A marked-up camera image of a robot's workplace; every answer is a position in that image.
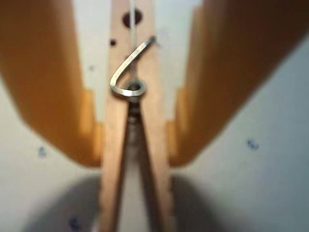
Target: white surface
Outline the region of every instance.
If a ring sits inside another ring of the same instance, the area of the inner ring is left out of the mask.
[[[160,71],[169,118],[175,92],[168,89],[183,82],[191,10],[197,2],[156,1]],[[74,6],[84,84],[94,88],[97,117],[102,120],[110,3],[74,0]],[[210,221],[210,215],[225,227],[222,232],[308,230],[308,73],[309,38],[194,163],[174,171],[177,196],[182,193],[180,187],[189,188],[176,204],[180,212],[187,211],[186,220],[180,213],[181,223],[186,221],[180,231],[205,231],[203,223]],[[3,84],[0,109],[0,231],[89,231],[98,205],[99,170],[72,163],[36,136],[18,118]],[[259,148],[250,149],[247,139],[254,139]],[[38,154],[41,146],[46,156]],[[193,199],[191,191],[198,197]],[[197,198],[203,202],[195,204]],[[194,221],[191,214],[201,220]],[[123,231],[138,227],[140,220],[132,216],[131,226],[124,226]]]

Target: metal wire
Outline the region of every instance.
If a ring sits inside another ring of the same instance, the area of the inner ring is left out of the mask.
[[[129,84],[126,84],[126,87],[128,89],[120,88],[119,86],[117,86],[117,82],[126,72],[128,67],[132,64],[132,62],[135,61],[141,55],[141,53],[144,52],[146,48],[148,48],[154,42],[155,42],[155,36],[151,36],[149,39],[142,42],[115,71],[110,81],[110,87],[114,94],[123,98],[131,98],[131,97],[141,97],[146,92],[146,84],[141,80],[138,79],[131,80]],[[129,89],[130,86],[132,85],[134,85],[135,90]]]

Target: wood grain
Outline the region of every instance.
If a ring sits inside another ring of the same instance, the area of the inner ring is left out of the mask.
[[[308,11],[302,0],[205,0],[195,11],[178,96],[185,100],[168,123],[172,166],[192,161],[222,131],[308,32]]]
[[[154,5],[152,0],[137,0],[136,6],[143,14],[142,21],[137,25],[138,44],[140,44],[151,35],[155,35]],[[117,45],[110,47],[109,77],[131,52],[129,30],[122,24],[122,17],[128,11],[128,1],[113,0],[111,38],[117,41]],[[147,93],[141,100],[141,114],[154,178],[154,195],[161,218],[160,227],[163,231],[170,232],[172,231],[170,217],[172,198],[169,190],[166,128],[156,50],[157,48],[153,46],[142,55],[138,61],[137,70],[138,77],[148,86]],[[115,98],[109,92],[106,112],[107,136],[102,172],[101,230],[112,232],[116,229],[118,216],[127,103]]]

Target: blue dot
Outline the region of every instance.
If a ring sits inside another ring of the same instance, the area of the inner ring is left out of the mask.
[[[254,151],[259,149],[259,144],[253,139],[247,139],[247,146],[248,146],[248,148],[250,148],[251,150],[254,150]]]
[[[71,217],[69,219],[69,226],[72,231],[79,231],[81,229],[81,225],[79,224],[77,217]]]

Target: dark hole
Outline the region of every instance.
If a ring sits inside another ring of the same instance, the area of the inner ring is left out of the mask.
[[[115,39],[111,39],[110,40],[110,45],[111,46],[115,46],[117,44],[116,40]]]
[[[143,19],[143,15],[138,9],[135,9],[135,25],[137,25]],[[130,28],[130,12],[125,13],[122,17],[122,21],[127,28]]]
[[[140,85],[139,84],[131,84],[131,85],[129,85],[129,87],[128,87],[128,89],[130,89],[130,90],[139,90],[140,89]]]

